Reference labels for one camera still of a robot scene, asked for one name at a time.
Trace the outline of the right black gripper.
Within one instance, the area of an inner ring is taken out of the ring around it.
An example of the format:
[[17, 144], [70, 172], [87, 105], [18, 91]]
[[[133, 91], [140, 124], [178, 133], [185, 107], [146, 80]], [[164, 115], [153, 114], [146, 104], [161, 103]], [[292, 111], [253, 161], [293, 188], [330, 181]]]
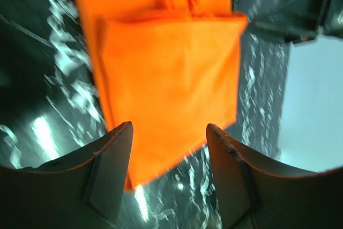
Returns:
[[281, 0], [282, 11], [254, 19], [254, 30], [276, 43], [304, 43], [318, 35], [342, 38], [342, 0]]

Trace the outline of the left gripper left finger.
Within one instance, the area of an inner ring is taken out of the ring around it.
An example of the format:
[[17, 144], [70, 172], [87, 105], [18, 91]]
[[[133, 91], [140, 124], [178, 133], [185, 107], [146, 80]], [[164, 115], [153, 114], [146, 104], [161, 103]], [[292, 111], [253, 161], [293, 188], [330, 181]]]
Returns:
[[113, 228], [132, 136], [124, 122], [37, 168], [1, 167], [1, 228]]

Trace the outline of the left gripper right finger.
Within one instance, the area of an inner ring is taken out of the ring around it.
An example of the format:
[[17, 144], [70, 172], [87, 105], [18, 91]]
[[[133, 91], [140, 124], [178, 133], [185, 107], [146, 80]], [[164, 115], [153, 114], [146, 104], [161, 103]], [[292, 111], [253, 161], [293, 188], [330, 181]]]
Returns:
[[284, 164], [215, 124], [206, 138], [223, 228], [342, 228], [342, 168]]

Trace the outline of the orange t-shirt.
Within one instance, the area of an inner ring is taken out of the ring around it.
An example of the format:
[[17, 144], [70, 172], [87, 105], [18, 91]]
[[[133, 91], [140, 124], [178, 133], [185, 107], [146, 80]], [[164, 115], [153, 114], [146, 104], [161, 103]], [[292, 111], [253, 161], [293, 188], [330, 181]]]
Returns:
[[240, 38], [232, 0], [76, 0], [108, 129], [133, 124], [125, 186], [175, 167], [236, 120]]

